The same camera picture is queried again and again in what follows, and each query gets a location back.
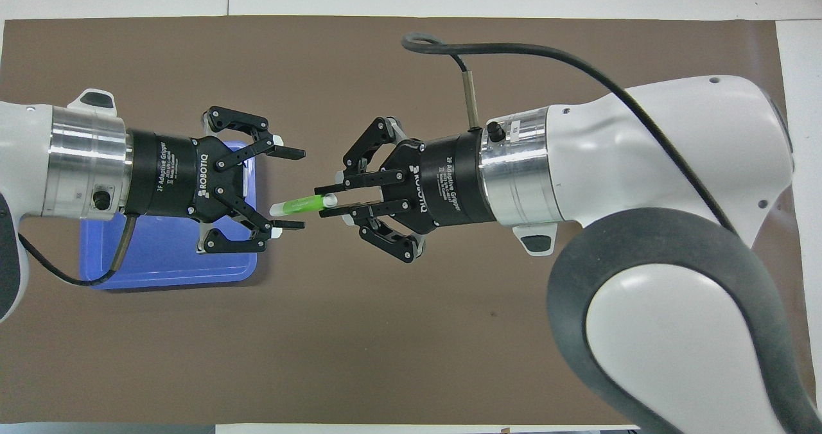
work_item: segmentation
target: blue plastic container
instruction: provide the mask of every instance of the blue plastic container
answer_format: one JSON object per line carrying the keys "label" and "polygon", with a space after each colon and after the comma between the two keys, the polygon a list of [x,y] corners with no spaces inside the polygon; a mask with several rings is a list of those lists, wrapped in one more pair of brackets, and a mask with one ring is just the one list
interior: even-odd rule
{"label": "blue plastic container", "polygon": [[[226,142],[239,150],[243,142]],[[254,159],[246,162],[249,194],[246,201],[256,206]],[[120,242],[126,218],[116,214],[111,221],[80,222],[80,277],[96,279],[109,270]],[[229,240],[247,240],[250,232],[223,217],[214,223]],[[256,253],[197,254],[200,224],[187,218],[141,216],[137,218],[132,243],[120,270],[97,290],[150,288],[212,282],[238,282],[249,278],[256,268]]]}

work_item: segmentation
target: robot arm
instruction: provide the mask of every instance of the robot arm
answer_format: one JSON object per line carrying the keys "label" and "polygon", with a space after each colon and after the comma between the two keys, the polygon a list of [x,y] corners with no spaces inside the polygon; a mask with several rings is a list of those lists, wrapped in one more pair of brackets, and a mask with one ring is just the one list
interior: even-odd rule
{"label": "robot arm", "polygon": [[[509,49],[419,40],[452,56]],[[434,141],[378,118],[344,156],[337,184],[315,192],[378,186],[382,201],[320,216],[342,215],[404,262],[438,227],[493,220],[546,256],[557,223],[578,221],[585,229],[555,262],[547,306],[555,342],[588,387],[654,433],[822,432],[775,285],[749,249],[791,181],[784,120],[761,89],[734,76],[627,91],[661,139],[616,91]],[[383,144],[396,148],[367,171]]]}
{"label": "robot arm", "polygon": [[[211,107],[203,126],[208,135],[199,139],[126,129],[114,97],[98,89],[86,89],[66,108],[0,101],[0,167],[6,170],[0,173],[0,321],[26,289],[24,247],[44,262],[18,237],[23,217],[111,220],[121,212],[132,219],[191,218],[205,227],[193,247],[203,253],[263,252],[283,229],[302,229],[300,221],[268,220],[245,203],[243,162],[261,153],[301,159],[305,152],[285,147],[262,116]],[[252,144],[232,152],[214,136],[226,129],[249,135]],[[249,240],[229,240],[211,227],[223,216],[250,229]],[[129,237],[124,232],[120,255],[100,279],[69,280],[44,265],[74,284],[97,284],[117,270]]]}
{"label": "robot arm", "polygon": [[[701,177],[751,246],[773,201],[790,185],[787,130],[769,97],[736,76],[703,76],[628,89]],[[367,171],[376,148],[396,148]],[[588,226],[626,209],[679,209],[715,220],[669,156],[613,94],[488,121],[485,129],[420,141],[378,118],[318,195],[379,186],[383,201],[340,206],[361,238],[402,261],[438,227],[496,220],[532,256],[553,252],[559,221]],[[378,220],[408,227],[399,235]]]}

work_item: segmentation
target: black rubber cover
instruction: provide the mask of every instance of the black rubber cover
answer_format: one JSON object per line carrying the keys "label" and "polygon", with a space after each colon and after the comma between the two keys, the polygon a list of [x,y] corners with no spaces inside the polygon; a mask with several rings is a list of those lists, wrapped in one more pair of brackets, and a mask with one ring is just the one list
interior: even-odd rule
{"label": "black rubber cover", "polygon": [[0,195],[0,319],[11,310],[20,294],[20,258],[17,257],[17,233],[12,212]]}
{"label": "black rubber cover", "polygon": [[553,240],[547,235],[528,235],[520,238],[520,241],[528,248],[529,252],[546,252],[551,249]]}
{"label": "black rubber cover", "polygon": [[130,130],[134,147],[126,214],[188,217],[199,161],[191,139]]}
{"label": "black rubber cover", "polygon": [[681,432],[609,378],[586,338],[594,294],[620,271],[646,264],[690,268],[724,288],[748,323],[765,389],[784,430],[822,432],[796,372],[787,316],[768,271],[728,230],[674,209],[631,209],[596,221],[573,238],[555,262],[547,293],[551,329],[563,357],[588,387],[643,432]]}
{"label": "black rubber cover", "polygon": [[104,109],[114,108],[114,100],[102,92],[86,92],[85,95],[80,98],[80,101],[92,107],[103,107]]}
{"label": "black rubber cover", "polygon": [[420,177],[428,211],[441,226],[493,221],[479,176],[482,130],[425,142]]}

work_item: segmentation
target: black cord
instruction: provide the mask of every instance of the black cord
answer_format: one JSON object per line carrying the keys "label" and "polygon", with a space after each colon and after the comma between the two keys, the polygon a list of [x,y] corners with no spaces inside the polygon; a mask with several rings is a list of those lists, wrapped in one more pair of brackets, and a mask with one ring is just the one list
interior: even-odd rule
{"label": "black cord", "polygon": [[26,248],[27,252],[31,255],[31,257],[35,258],[37,262],[39,262],[46,270],[53,273],[54,276],[61,279],[64,282],[68,282],[68,284],[77,285],[77,286],[94,286],[99,285],[105,282],[106,280],[110,279],[112,275],[114,275],[118,268],[120,268],[120,264],[123,264],[123,258],[126,256],[126,249],[128,248],[129,243],[132,241],[132,234],[134,233],[134,225],[137,216],[130,214],[126,217],[126,225],[123,227],[123,235],[120,235],[120,242],[117,246],[117,250],[114,253],[114,259],[112,259],[111,267],[109,268],[108,272],[104,273],[103,276],[93,280],[80,280],[71,277],[69,274],[65,273],[62,270],[59,270],[54,264],[52,264],[49,259],[46,259],[46,256],[43,256],[43,253],[39,252],[35,246],[31,244],[31,241],[28,241],[26,237],[23,236],[22,233],[18,233],[17,237],[20,239],[20,244]]}
{"label": "black cord", "polygon": [[648,113],[645,112],[640,104],[637,103],[637,101],[630,94],[628,94],[625,89],[608,78],[604,73],[602,73],[602,71],[599,71],[599,69],[596,69],[593,65],[585,62],[585,60],[557,48],[539,46],[536,44],[522,44],[515,42],[444,44],[440,42],[440,39],[437,39],[437,37],[424,33],[405,34],[405,36],[403,36],[402,45],[403,48],[413,51],[413,53],[448,55],[451,57],[458,55],[481,54],[521,54],[543,56],[580,69],[585,74],[592,77],[594,80],[599,81],[601,85],[613,92],[613,94],[616,95],[616,97],[619,98],[619,100],[622,101],[622,103],[624,103],[625,106],[634,113],[634,115],[636,115],[643,126],[645,126],[645,129],[648,130],[669,158],[674,162],[676,167],[679,168],[682,175],[685,176],[685,179],[687,179],[690,185],[693,186],[696,193],[699,194],[699,197],[702,198],[702,201],[704,201],[705,205],[707,205],[708,209],[710,209],[713,217],[716,217],[716,220],[719,221],[719,224],[725,227],[725,229],[737,234],[736,229],[734,229],[731,220],[729,220],[727,215],[725,215],[722,207],[719,206],[719,203],[717,203],[716,199],[714,199],[713,195],[711,195],[704,183],[702,183],[702,180],[699,179],[693,169],[691,169],[688,165],[685,158],[683,158],[682,155],[676,150],[674,145],[669,141],[669,138],[665,136],[660,127],[657,126]]}
{"label": "black cord", "polygon": [[[437,46],[440,46],[440,47],[442,47],[442,46],[451,47],[452,45],[454,45],[454,44],[446,44],[445,41],[443,41],[439,37],[436,37],[432,34],[406,33],[405,36],[403,36],[403,47],[406,48],[406,49],[408,49],[408,47],[405,46],[405,39],[407,39],[407,37],[409,37],[409,36],[413,37],[414,41],[428,42],[429,44],[437,45]],[[415,51],[414,49],[408,49],[408,50],[413,51],[413,53],[420,53],[419,51]],[[464,73],[464,72],[469,70],[468,66],[465,65],[465,62],[463,62],[463,59],[460,56],[460,54],[458,54],[458,53],[449,53],[447,55],[450,55],[451,58],[454,59],[454,62],[457,62],[457,65],[460,66],[460,71],[462,71]]]}

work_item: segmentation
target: label sticker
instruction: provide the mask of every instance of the label sticker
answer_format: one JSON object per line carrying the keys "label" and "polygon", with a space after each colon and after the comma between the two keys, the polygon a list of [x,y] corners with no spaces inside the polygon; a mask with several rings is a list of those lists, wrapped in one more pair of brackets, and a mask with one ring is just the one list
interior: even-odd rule
{"label": "label sticker", "polygon": [[520,121],[516,120],[511,123],[511,143],[520,141]]}
{"label": "label sticker", "polygon": [[417,186],[417,202],[419,202],[419,212],[427,213],[428,205],[425,204],[425,198],[423,198],[423,187],[419,182],[419,166],[408,166],[408,170],[411,171],[411,174],[414,174],[414,185]]}
{"label": "label sticker", "polygon": [[161,192],[164,191],[165,186],[173,186],[174,180],[177,179],[177,156],[162,141],[159,143],[157,168],[157,188],[155,190]]}
{"label": "label sticker", "polygon": [[210,198],[208,193],[208,153],[200,154],[200,178],[197,182],[200,183],[200,190],[197,191],[197,196]]}
{"label": "label sticker", "polygon": [[443,200],[454,205],[455,211],[462,211],[460,201],[454,186],[454,157],[446,158],[444,166],[440,166],[437,173],[437,192]]}

